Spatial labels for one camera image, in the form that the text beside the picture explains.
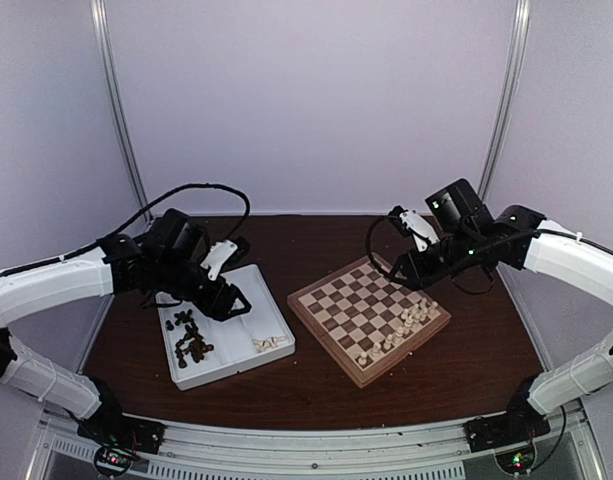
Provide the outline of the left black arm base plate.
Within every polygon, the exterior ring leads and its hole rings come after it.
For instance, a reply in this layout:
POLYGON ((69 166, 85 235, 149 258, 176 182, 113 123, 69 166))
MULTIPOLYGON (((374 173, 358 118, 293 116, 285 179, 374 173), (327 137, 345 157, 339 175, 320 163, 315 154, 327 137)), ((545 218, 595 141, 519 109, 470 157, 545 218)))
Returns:
POLYGON ((118 426, 99 426, 88 420, 76 420, 79 436, 100 446, 110 446, 129 453, 157 454, 164 439, 165 426, 156 421, 122 417, 118 426))

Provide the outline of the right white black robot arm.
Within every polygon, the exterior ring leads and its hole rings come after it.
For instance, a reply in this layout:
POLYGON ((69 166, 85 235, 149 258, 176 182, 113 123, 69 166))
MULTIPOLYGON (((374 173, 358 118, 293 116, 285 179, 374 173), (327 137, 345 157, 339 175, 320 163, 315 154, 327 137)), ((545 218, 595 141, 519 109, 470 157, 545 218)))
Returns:
MULTIPOLYGON (((458 179, 425 200, 435 221, 401 206, 390 222, 413 247, 389 278, 418 291, 473 268, 500 264, 558 280, 613 308, 613 251, 521 205, 493 216, 471 184, 458 179)), ((521 440, 564 404, 613 383, 613 330, 561 366, 525 380, 499 419, 505 440, 521 440)))

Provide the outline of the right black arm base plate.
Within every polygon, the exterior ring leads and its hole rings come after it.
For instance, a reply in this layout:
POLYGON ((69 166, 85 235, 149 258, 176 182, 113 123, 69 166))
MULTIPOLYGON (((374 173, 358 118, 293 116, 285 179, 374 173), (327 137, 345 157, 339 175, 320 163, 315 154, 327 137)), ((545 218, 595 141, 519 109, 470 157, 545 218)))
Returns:
POLYGON ((545 418, 525 419, 508 413, 477 417, 463 427, 472 453, 530 442, 551 431, 545 418))

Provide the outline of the light chess pawn piece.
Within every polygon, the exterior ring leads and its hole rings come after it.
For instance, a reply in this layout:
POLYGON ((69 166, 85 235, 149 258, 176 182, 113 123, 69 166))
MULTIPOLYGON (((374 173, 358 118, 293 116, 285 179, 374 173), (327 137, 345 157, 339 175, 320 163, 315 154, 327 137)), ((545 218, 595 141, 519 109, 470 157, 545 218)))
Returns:
POLYGON ((430 318, 436 318, 440 315, 439 305, 436 301, 430 303, 428 315, 430 318))

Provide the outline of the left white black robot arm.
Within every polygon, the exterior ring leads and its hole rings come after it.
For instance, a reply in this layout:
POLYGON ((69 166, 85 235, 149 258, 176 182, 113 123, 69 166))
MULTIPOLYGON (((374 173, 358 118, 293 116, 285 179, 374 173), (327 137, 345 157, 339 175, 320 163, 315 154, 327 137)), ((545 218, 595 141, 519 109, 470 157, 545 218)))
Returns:
POLYGON ((109 444, 123 442, 130 424, 110 388, 33 351, 11 325, 133 291, 166 293, 224 322, 251 308, 222 273, 249 248, 243 237, 212 241, 189 216, 170 209, 138 236, 111 233, 74 252, 0 270, 0 384, 62 407, 109 444))

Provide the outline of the light chess queen piece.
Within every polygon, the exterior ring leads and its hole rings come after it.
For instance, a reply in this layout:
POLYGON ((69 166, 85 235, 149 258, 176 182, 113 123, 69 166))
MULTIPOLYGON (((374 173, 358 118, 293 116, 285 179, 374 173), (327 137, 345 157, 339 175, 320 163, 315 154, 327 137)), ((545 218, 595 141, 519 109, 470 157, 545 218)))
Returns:
POLYGON ((389 334, 385 338, 385 340, 384 340, 384 342, 382 344, 382 350, 387 352, 387 351, 390 351, 392 348, 393 348, 393 335, 389 334))

